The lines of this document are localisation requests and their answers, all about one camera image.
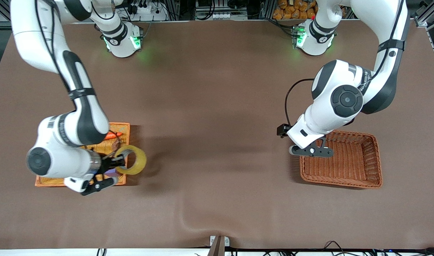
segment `yellow tape roll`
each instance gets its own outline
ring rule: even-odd
[[[132,146],[132,145],[127,145],[127,146],[123,146],[120,149],[118,149],[116,151],[116,156],[122,154],[125,157],[127,157],[130,153],[134,153],[135,154],[135,162],[133,163],[132,167],[130,167],[129,169],[127,169],[124,166],[121,167],[116,167],[116,170],[119,173],[122,174],[127,174],[127,175],[135,175],[140,173],[144,167],[146,166],[146,154],[144,153],[143,150]]]

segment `black connector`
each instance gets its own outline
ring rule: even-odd
[[[287,132],[291,129],[291,125],[288,125],[286,123],[280,125],[277,127],[277,136],[280,136],[280,138],[285,138],[287,136]]]

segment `brown wicker basket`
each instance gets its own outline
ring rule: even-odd
[[[130,124],[129,123],[110,123],[110,130],[115,133],[122,133],[119,137],[121,140],[121,147],[129,144],[130,137]],[[89,145],[88,149],[94,148],[94,151],[104,154],[109,154],[113,152],[112,145],[117,139],[106,139],[97,145]],[[124,185],[126,183],[126,175],[121,175],[118,177],[118,185]],[[97,175],[97,180],[102,180],[102,175]],[[36,182],[34,184],[36,187],[65,187],[63,178],[45,178],[36,176]]]
[[[326,135],[331,158],[300,157],[303,180],[355,188],[380,188],[380,154],[375,136],[368,133],[333,131]]]

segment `table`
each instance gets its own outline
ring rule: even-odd
[[[0,248],[175,248],[222,234],[240,248],[434,246],[434,53],[411,24],[386,110],[345,130],[378,138],[384,185],[354,190],[301,180],[276,136],[284,97],[336,58],[373,68],[378,41],[342,21],[319,57],[265,21],[153,24],[143,50],[118,59],[92,25],[65,26],[111,122],[128,122],[148,164],[129,185],[83,197],[35,188],[26,153],[45,117],[73,109],[57,75],[24,63],[10,39],[0,65]],[[310,84],[290,95],[298,117]]]

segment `orange woven tray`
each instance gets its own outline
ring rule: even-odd
[[[331,158],[300,157],[301,177],[305,181],[355,188],[380,188],[380,153],[375,136],[368,133],[333,131],[326,135]]]
[[[129,137],[130,137],[130,124],[129,123],[110,123],[110,130],[114,131],[115,133],[122,133],[122,135],[119,137],[121,140],[121,147],[129,144]],[[113,143],[117,140],[117,138],[114,139],[107,139],[102,141],[100,144],[97,145],[89,145],[87,146],[88,149],[94,148],[94,151],[104,154],[109,154],[113,152],[111,146]],[[98,180],[102,180],[101,175],[97,175]],[[118,177],[118,183],[116,183],[116,186],[118,185],[124,185],[126,183],[126,175],[122,175]],[[45,177],[36,177],[36,187],[65,187],[64,185],[64,179],[63,178],[45,178]]]

